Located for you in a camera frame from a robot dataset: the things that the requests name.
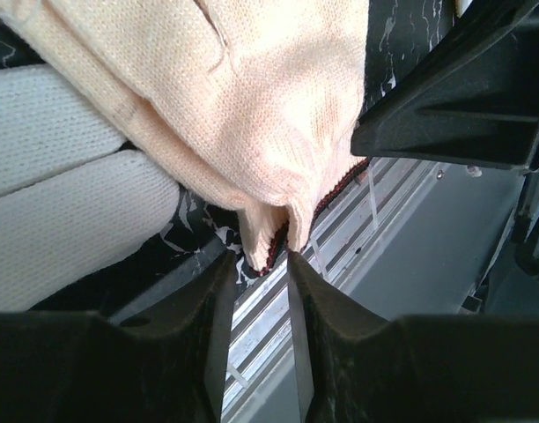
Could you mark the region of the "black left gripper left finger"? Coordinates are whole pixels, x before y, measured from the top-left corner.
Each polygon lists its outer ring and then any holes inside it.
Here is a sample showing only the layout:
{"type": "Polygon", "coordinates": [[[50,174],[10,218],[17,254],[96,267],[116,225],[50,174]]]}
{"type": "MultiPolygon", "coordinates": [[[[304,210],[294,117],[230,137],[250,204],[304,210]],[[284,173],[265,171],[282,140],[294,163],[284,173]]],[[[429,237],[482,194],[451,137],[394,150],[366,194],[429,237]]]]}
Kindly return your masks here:
{"type": "Polygon", "coordinates": [[[0,313],[0,422],[218,422],[236,256],[113,324],[93,312],[0,313]]]}

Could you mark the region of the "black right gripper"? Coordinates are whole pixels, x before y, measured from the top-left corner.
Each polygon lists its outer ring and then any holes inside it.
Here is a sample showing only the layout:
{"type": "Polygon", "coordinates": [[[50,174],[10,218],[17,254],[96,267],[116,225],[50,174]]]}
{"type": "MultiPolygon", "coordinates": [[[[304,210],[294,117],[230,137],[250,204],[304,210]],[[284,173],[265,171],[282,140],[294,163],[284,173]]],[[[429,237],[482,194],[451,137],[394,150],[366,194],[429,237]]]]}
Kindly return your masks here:
{"type": "Polygon", "coordinates": [[[359,122],[356,156],[539,172],[539,1],[475,1],[359,122]]]}

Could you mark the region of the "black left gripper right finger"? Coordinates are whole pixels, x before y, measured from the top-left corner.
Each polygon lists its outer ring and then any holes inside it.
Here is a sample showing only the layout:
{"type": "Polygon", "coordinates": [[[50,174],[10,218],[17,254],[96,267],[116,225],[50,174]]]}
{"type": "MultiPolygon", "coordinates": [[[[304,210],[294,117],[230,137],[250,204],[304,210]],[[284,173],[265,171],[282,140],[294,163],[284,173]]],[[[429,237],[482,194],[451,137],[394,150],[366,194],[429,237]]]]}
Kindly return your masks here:
{"type": "Polygon", "coordinates": [[[316,332],[304,422],[539,422],[539,318],[404,315],[352,298],[316,332]]]}

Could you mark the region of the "cream glove red cuff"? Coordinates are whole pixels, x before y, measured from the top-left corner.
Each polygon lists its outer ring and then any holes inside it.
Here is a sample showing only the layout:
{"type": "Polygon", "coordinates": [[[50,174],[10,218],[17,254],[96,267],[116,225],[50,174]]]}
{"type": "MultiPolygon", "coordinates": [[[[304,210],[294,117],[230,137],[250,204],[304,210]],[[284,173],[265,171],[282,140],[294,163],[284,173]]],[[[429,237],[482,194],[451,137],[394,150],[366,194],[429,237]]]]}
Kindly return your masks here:
{"type": "Polygon", "coordinates": [[[363,166],[366,1],[0,1],[0,18],[186,188],[263,274],[363,166]]]}

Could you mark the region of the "white glove orange cuff left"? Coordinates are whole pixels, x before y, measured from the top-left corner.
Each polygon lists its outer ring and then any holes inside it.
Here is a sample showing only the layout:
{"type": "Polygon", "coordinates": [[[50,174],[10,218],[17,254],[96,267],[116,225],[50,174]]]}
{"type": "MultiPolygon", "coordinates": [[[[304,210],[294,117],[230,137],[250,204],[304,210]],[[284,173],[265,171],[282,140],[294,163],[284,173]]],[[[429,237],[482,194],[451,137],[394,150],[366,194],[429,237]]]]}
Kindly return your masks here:
{"type": "Polygon", "coordinates": [[[0,70],[0,311],[23,311],[135,253],[177,182],[47,65],[0,70]]]}

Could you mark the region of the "aluminium front rail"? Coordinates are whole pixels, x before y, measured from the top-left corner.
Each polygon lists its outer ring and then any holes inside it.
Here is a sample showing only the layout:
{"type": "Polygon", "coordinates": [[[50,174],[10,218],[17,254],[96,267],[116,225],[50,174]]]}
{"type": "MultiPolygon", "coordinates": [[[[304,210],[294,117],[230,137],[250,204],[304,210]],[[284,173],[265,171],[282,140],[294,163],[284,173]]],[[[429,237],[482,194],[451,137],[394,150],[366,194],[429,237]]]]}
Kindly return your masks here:
{"type": "Polygon", "coordinates": [[[325,294],[344,306],[357,270],[382,252],[421,196],[445,173],[440,163],[376,159],[365,174],[317,218],[306,247],[284,252],[270,274],[258,279],[233,313],[221,419],[236,422],[250,405],[264,403],[272,378],[296,367],[301,392],[293,397],[307,412],[317,391],[311,363],[316,332],[326,312],[325,294]]]}

